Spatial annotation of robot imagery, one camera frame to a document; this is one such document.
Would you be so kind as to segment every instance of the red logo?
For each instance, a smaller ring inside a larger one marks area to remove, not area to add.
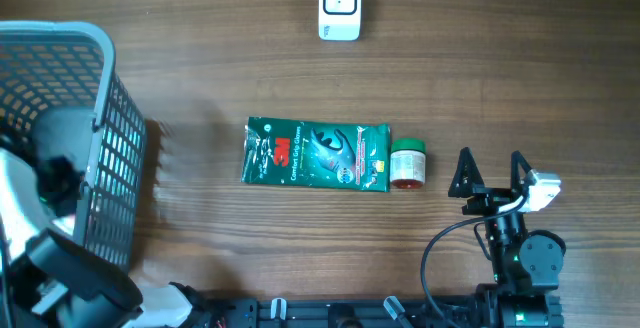
[[[289,138],[276,138],[276,152],[273,155],[273,162],[276,165],[281,165],[283,167],[288,166],[290,148],[291,140]]]

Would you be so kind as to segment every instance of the wooden table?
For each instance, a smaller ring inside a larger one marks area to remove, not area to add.
[[[132,276],[218,296],[420,297],[461,220],[458,152],[507,186],[521,150],[563,192],[527,216],[568,245],[569,327],[640,319],[640,0],[363,0],[362,37],[317,37],[317,0],[0,0],[2,19],[84,20],[116,43],[150,132]],[[422,191],[240,183],[248,116],[389,122],[428,144]],[[492,280],[470,229],[437,294]]]

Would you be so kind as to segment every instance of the white label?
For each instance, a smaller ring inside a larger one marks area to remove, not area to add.
[[[424,183],[425,155],[416,151],[391,153],[391,181],[412,179]]]

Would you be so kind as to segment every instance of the white device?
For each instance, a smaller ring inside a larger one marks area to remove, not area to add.
[[[554,173],[540,173],[535,169],[530,170],[525,177],[528,183],[529,194],[527,201],[518,210],[520,213],[539,212],[551,203],[553,198],[560,194],[560,177]],[[522,196],[498,208],[498,212],[502,213],[513,209],[522,201]]]
[[[193,305],[175,286],[142,287],[140,292],[142,314],[122,328],[180,327],[189,318]]]
[[[37,180],[29,164],[0,148],[0,224],[4,225],[9,262],[24,253],[27,241],[43,229],[66,233],[69,238],[73,234],[73,231],[61,230],[45,213],[44,203],[38,199]]]
[[[324,40],[356,40],[361,17],[362,0],[318,0],[318,35]]]

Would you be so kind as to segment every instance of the gray plastic basket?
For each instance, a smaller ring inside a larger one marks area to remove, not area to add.
[[[0,119],[85,172],[73,240],[126,271],[147,136],[114,67],[95,25],[0,22]]]

